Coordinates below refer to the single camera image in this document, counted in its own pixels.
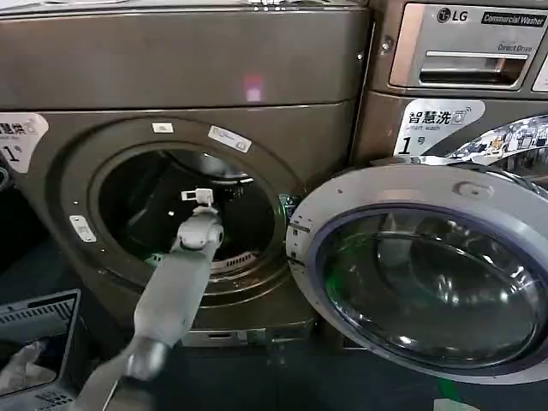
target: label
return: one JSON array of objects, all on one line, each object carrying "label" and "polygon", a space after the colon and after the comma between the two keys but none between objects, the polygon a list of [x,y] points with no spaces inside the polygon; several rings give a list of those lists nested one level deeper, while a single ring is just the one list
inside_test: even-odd
[{"label": "label", "polygon": [[545,23],[545,15],[523,15],[496,11],[486,11],[481,19],[481,24],[494,24],[498,26],[543,27]]},{"label": "label", "polygon": [[49,127],[37,113],[0,113],[0,152],[9,167],[26,174],[34,149]]},{"label": "label", "polygon": [[173,124],[170,122],[154,122],[152,124],[154,133],[173,133]]},{"label": "label", "polygon": [[421,156],[441,140],[480,119],[481,100],[417,98],[403,113],[395,156]]},{"label": "label", "polygon": [[70,216],[68,218],[74,231],[80,237],[83,242],[96,242],[97,237],[93,234],[87,220],[84,216]]},{"label": "label", "polygon": [[219,143],[232,147],[239,152],[247,152],[249,147],[251,147],[251,140],[248,140],[239,134],[233,133],[230,130],[217,126],[211,126],[207,136],[218,141]]}]

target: sticker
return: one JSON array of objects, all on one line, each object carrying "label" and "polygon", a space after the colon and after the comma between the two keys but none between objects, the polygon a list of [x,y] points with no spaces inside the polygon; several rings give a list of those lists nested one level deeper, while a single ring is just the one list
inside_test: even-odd
[{"label": "sticker", "polygon": [[68,218],[72,224],[74,231],[83,242],[96,242],[97,237],[93,234],[84,216],[70,216]]},{"label": "sticker", "polygon": [[173,124],[170,122],[154,122],[152,130],[154,130],[154,133],[173,133]]},{"label": "sticker", "polygon": [[480,411],[480,409],[448,398],[441,398],[434,400],[434,411]]},{"label": "sticker", "polygon": [[483,116],[481,100],[417,98],[403,113],[395,156],[421,156],[441,140]]},{"label": "sticker", "polygon": [[207,136],[218,141],[219,143],[232,147],[239,152],[247,152],[249,147],[251,147],[250,140],[240,136],[239,134],[217,126],[211,126]]},{"label": "sticker", "polygon": [[548,148],[548,116],[524,118],[487,131],[446,157],[488,165],[540,148]]},{"label": "sticker", "polygon": [[545,15],[524,15],[523,13],[486,11],[481,18],[481,24],[495,24],[498,26],[543,27],[545,23]]},{"label": "sticker", "polygon": [[0,152],[9,167],[26,174],[34,149],[49,127],[37,113],[0,113]]}]

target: front-load washer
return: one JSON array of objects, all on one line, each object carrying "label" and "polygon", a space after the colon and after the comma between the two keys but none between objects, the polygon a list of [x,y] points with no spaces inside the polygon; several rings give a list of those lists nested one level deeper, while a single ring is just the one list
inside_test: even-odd
[{"label": "front-load washer", "polygon": [[211,188],[226,238],[185,343],[302,337],[287,222],[348,161],[368,28],[343,0],[5,9],[2,154],[121,323],[194,208],[181,192]]},{"label": "front-load washer", "polygon": [[295,210],[295,279],[342,334],[403,366],[479,384],[546,379],[548,5],[371,6],[352,153],[369,167]]}]

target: gray robot arm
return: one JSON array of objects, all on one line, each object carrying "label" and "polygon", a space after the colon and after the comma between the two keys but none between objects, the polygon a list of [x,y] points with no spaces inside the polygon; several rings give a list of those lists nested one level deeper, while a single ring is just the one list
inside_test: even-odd
[{"label": "gray robot arm", "polygon": [[158,375],[170,349],[194,321],[222,240],[223,227],[210,201],[181,224],[176,243],[152,274],[135,308],[130,344],[95,370],[71,411],[104,411],[121,377],[149,381]]}]

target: white sticker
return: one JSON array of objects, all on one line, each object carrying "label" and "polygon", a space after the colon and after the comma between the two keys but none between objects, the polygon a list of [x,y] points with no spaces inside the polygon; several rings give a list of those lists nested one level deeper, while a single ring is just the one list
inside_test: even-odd
[{"label": "white sticker", "polygon": [[0,152],[14,171],[28,172],[34,149],[49,127],[37,113],[0,113]]},{"label": "white sticker", "polygon": [[154,122],[152,130],[154,130],[154,133],[173,133],[173,124],[170,122]]},{"label": "white sticker", "polygon": [[403,113],[394,155],[421,156],[484,112],[481,100],[417,98]]},{"label": "white sticker", "polygon": [[434,400],[434,411],[480,411],[480,409],[448,398],[440,398]]},{"label": "white sticker", "polygon": [[247,152],[249,147],[251,147],[250,140],[240,136],[239,134],[233,133],[232,131],[217,126],[211,126],[207,135],[219,143],[232,147],[239,152]]},{"label": "white sticker", "polygon": [[83,242],[96,242],[97,237],[93,234],[87,220],[84,216],[70,216],[68,218],[72,224],[74,231]]}]

